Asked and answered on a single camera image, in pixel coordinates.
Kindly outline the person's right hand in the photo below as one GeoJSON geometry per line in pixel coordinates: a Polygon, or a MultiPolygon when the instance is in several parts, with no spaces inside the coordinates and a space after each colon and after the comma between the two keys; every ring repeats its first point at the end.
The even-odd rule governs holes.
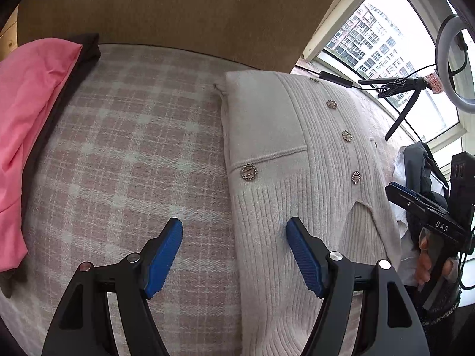
{"type": "MultiPolygon", "coordinates": [[[[419,258],[417,259],[414,278],[418,285],[425,285],[431,279],[432,260],[428,250],[431,245],[432,233],[425,231],[419,237],[419,258]]],[[[458,262],[454,259],[445,261],[442,270],[442,276],[447,280],[454,281],[457,279],[457,269],[455,266],[458,262]]]]}

